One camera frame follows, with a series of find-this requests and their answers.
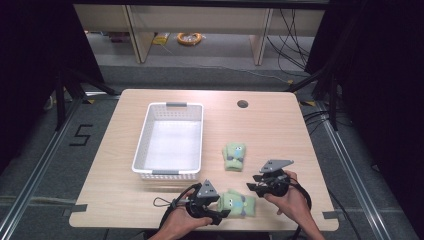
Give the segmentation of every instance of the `gray floor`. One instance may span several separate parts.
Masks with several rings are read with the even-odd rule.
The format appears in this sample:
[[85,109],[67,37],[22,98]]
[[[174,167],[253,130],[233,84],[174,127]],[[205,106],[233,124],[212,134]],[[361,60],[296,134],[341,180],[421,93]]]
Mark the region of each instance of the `gray floor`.
[[[204,36],[199,45],[186,47],[179,45],[175,34],[172,34],[165,47],[152,46],[147,61],[140,65],[135,62],[130,43],[111,43],[107,36],[94,33],[87,35],[106,83],[119,90],[129,87],[178,88],[182,86],[178,85],[178,81],[184,81],[184,78],[200,78],[200,83],[195,82],[199,85],[191,87],[201,88],[201,81],[204,80],[206,85],[212,82],[209,87],[213,88],[281,91],[287,87],[287,81],[298,82],[302,79],[280,71],[278,55],[269,43],[263,64],[255,66],[247,36]],[[281,43],[278,37],[272,37],[272,41],[275,44]],[[299,38],[299,44],[306,50],[311,47],[312,42],[313,38]],[[287,50],[287,54],[301,62],[297,53]],[[280,66],[284,71],[306,75],[287,60],[280,59]],[[163,79],[172,80],[174,85],[164,85],[165,83],[161,82]],[[297,92],[299,101],[312,100],[310,93],[313,86],[314,83]],[[96,90],[90,86],[85,87],[87,91]],[[130,239],[140,232],[140,229],[72,228],[68,223],[67,210],[71,209],[79,195],[117,101],[95,100],[92,104],[82,104],[78,107],[11,239]],[[303,114],[308,114],[318,111],[318,108],[301,106],[301,110]],[[340,122],[338,133],[390,237],[418,239],[384,179],[370,167],[372,158],[348,116],[343,112],[337,116]],[[362,239],[379,239],[333,147],[325,123],[314,123],[313,120],[308,121],[307,126],[326,184],[347,212],[347,215],[340,219],[339,229],[335,232],[324,232],[324,235],[328,239],[357,239],[352,225],[347,220],[349,217]],[[90,139],[84,147],[72,147],[70,144],[82,140],[74,136],[81,124],[92,125],[81,132],[90,135]],[[13,200],[25,187],[32,170],[53,137],[55,127],[56,110],[53,108],[42,116],[33,130],[32,137],[27,140],[22,154],[11,162],[0,177],[2,218],[6,217]],[[333,201],[333,204],[335,210],[343,216],[342,207],[336,201]],[[273,239],[286,239],[290,234],[276,232],[271,235]]]

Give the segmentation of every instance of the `green plush toy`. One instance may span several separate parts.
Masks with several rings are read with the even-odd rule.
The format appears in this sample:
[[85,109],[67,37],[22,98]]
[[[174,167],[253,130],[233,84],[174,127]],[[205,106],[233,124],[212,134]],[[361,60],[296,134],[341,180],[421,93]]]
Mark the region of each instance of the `green plush toy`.
[[255,198],[244,196],[235,190],[221,194],[218,201],[218,211],[231,210],[229,216],[255,216]]
[[246,145],[244,143],[228,143],[222,149],[222,155],[224,156],[225,161],[225,170],[241,172],[243,169],[245,153]]

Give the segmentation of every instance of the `hand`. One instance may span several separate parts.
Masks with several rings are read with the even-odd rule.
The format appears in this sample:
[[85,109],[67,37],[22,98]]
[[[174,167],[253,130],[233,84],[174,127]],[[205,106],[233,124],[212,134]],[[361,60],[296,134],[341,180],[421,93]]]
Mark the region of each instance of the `hand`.
[[189,232],[212,223],[212,218],[193,218],[188,214],[185,206],[175,208],[165,220],[162,228],[150,239],[174,240],[184,237]]
[[[297,183],[297,174],[285,170],[291,182]],[[293,186],[289,186],[287,193],[282,197],[265,194],[264,198],[278,207],[277,215],[284,213],[288,218],[295,221],[311,239],[324,239],[312,218],[305,197]]]

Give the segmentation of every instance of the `white basket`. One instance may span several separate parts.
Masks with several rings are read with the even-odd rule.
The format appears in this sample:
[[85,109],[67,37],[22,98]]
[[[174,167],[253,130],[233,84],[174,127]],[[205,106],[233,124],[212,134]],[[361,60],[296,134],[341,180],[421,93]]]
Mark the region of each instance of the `white basket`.
[[132,170],[145,180],[197,180],[202,136],[203,105],[151,103]]

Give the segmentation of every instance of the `floor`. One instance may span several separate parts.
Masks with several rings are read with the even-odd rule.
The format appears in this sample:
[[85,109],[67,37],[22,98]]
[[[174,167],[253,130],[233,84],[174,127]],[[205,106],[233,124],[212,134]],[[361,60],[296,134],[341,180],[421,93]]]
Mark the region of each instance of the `floor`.
[[[292,79],[298,81],[307,75],[301,70],[313,43],[313,38],[298,38],[297,44],[302,47],[301,56],[296,52],[297,44],[289,39],[288,44],[294,50],[285,48],[284,52],[297,61],[298,64],[295,64],[287,58],[279,58],[271,45],[272,42],[280,49],[285,38],[272,36],[267,42],[262,65],[255,66],[247,36],[204,34],[202,41],[191,47],[179,45],[175,37],[176,34],[171,34],[165,46],[152,46],[146,62],[139,64],[135,61],[129,42],[112,43],[104,34],[87,34],[96,59],[105,72],[111,67],[131,67],[125,68],[129,71],[159,67],[200,68],[212,74],[216,71],[249,76],[256,74],[262,78],[278,79],[283,83]],[[137,84],[129,82],[132,81],[131,78],[123,77],[122,81],[111,85]],[[313,101],[310,97],[313,86],[314,83],[299,91],[299,101]],[[98,146],[116,102],[116,99],[99,100],[92,104],[96,107],[94,109],[90,104],[80,104],[64,136],[57,136],[54,131],[55,108],[46,110],[46,114],[39,120],[39,127],[34,129],[33,137],[28,139],[25,150],[0,177],[0,216],[4,219],[11,214],[15,199],[22,199],[22,189],[34,185],[25,211],[15,216],[16,221],[12,221],[14,224],[9,231],[2,230],[2,239],[8,239],[5,236],[10,239],[130,239],[140,231],[74,229],[68,224],[69,209],[78,197],[78,189],[84,183],[84,176],[97,148],[86,148],[84,152],[62,148],[76,141],[73,135],[78,126],[87,122],[93,125],[90,131],[99,133],[93,134],[89,144]],[[325,102],[315,104],[317,105],[314,107],[301,106],[303,114],[313,114],[326,107]],[[68,105],[72,107],[75,103],[69,102]],[[362,145],[348,116],[338,114],[338,132],[332,130],[328,121],[320,120],[321,115],[310,116],[316,117],[315,121],[312,119],[306,123],[311,140],[327,186],[337,196],[333,198],[333,203],[340,228],[334,233],[325,233],[325,236],[328,239],[359,239],[356,234],[359,232],[362,239],[418,239],[384,179],[378,171],[371,168],[372,158]],[[51,139],[55,138],[61,139],[62,144],[52,147]],[[54,160],[46,164],[46,170],[40,173],[39,178],[35,178],[39,179],[38,182],[28,182],[28,179],[34,177],[33,170],[41,167],[40,159],[48,157],[45,156],[48,148],[54,148]],[[270,235],[272,239],[285,239],[290,233],[276,232]]]

